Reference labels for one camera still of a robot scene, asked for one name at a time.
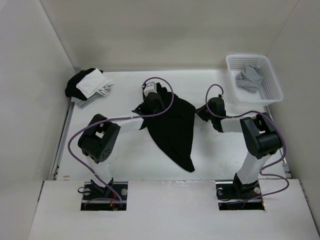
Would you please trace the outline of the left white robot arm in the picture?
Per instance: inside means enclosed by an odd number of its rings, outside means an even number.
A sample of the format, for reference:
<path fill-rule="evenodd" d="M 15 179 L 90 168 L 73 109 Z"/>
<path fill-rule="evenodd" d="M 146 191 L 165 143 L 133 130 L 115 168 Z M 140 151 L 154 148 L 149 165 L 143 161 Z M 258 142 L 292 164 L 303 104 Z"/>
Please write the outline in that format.
<path fill-rule="evenodd" d="M 88 159 L 95 164 L 102 163 L 111 155 L 120 134 L 141 130 L 149 115 L 158 114 L 165 109 L 160 94 L 151 92 L 132 114 L 119 116 L 119 120 L 105 121 L 86 129 L 77 145 Z"/>

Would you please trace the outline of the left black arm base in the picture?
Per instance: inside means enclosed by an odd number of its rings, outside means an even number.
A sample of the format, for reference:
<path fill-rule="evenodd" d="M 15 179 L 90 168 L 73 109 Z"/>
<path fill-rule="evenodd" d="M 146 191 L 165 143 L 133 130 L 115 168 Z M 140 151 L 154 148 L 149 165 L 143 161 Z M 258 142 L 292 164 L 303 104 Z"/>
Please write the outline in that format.
<path fill-rule="evenodd" d="M 117 195 L 106 186 L 100 186 L 93 180 L 85 182 L 84 186 L 79 187 L 77 192 L 81 194 L 81 211 L 126 211 L 128 199 L 128 182 L 114 182 L 113 179 L 108 183 Z"/>

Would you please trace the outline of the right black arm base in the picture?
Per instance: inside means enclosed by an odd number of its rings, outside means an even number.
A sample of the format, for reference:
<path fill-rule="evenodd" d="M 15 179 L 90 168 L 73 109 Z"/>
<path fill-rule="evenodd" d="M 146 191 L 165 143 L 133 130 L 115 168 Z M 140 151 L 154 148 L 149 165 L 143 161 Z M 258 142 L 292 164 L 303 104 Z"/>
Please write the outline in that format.
<path fill-rule="evenodd" d="M 220 211 L 265 210 L 258 181 L 242 184 L 235 175 L 233 181 L 218 181 L 215 186 Z"/>

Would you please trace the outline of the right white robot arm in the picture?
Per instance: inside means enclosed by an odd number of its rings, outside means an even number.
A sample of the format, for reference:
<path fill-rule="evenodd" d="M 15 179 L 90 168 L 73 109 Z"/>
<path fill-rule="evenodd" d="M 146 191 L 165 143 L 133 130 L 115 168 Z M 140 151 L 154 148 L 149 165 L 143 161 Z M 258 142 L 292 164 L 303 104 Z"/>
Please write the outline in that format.
<path fill-rule="evenodd" d="M 246 113 L 227 116 L 225 101 L 213 97 L 195 113 L 203 121 L 211 121 L 219 133 L 241 133 L 247 155 L 240 170 L 235 174 L 232 192 L 238 198 L 245 197 L 256 186 L 258 176 L 267 160 L 283 147 L 283 140 L 269 115 L 254 111 L 254 116 Z"/>

